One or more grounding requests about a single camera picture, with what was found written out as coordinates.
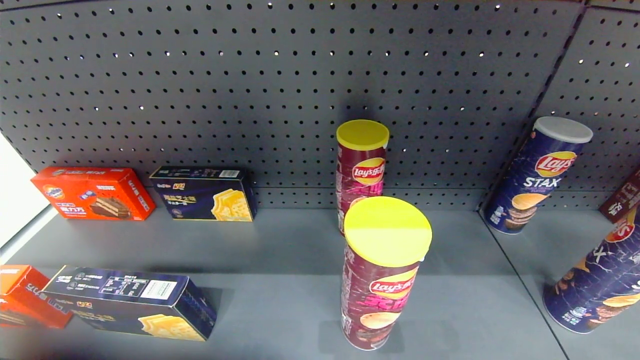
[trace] blue chip can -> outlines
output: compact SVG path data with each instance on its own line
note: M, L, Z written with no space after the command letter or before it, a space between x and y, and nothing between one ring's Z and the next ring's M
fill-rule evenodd
M579 122L539 118L484 209L489 225L505 234L522 231L592 136Z
M549 315L587 334L640 300L640 212L632 210L560 281L545 289Z

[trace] lay's stax can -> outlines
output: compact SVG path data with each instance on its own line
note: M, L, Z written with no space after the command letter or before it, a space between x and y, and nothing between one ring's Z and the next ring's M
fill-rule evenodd
M344 215L356 202L382 195L389 130L371 120L351 120L338 127L338 169L335 194L338 227L344 235Z
M393 197L358 201L344 218L342 331L361 350L385 344L431 245L431 225Z
M593 132L562 117L541 117L484 209L486 221L518 234L553 192Z
M593 331L638 300L640 211L636 209L543 296L549 315L579 334Z

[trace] product packaging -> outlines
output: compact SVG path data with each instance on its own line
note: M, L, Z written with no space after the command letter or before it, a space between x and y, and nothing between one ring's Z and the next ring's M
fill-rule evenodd
M600 206L600 212L612 223L620 219L640 203L640 168L636 169L620 188Z
M631 210L614 230L553 287L543 301L549 315L580 334L640 300L640 212Z
M0 265L0 326L64 328L72 314L40 290L49 278L29 265Z
M338 167L335 194L338 204L338 228L344 235L344 215L356 202L382 195L382 177L389 130L371 120L345 122L336 131Z
M42 292L99 330L205 341L216 322L188 276L66 265Z
M392 197L354 204L344 219L342 331L361 350L388 339L431 245L431 225L415 206Z
M156 208L130 168L47 167L31 182L64 218L140 221Z
M149 179L174 219L251 222L257 211L242 169L160 167Z
M522 231L592 136L588 127L573 120L561 117L536 120L484 209L487 223L505 234Z

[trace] navy blue snack box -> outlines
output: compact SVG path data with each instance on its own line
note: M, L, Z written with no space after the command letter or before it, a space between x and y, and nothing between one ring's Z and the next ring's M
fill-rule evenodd
M42 293L99 330L205 341L216 322L188 276L65 265Z
M640 211L616 223L554 286L544 305L565 329L586 334L640 300Z
M165 166L149 179L174 219L251 222L255 217L255 197L243 169Z
M484 209L487 223L501 233L518 234L592 136L576 121L539 118Z

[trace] red product box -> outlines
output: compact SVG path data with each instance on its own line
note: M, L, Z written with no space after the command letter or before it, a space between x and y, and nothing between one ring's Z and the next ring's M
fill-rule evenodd
M31 182L65 218L142 221L156 208L131 168L47 167Z
M625 180L607 201L600 206L600 212L612 223L625 217L640 203L640 168Z
M0 265L0 327L63 329L72 314L40 292L49 278L29 265Z

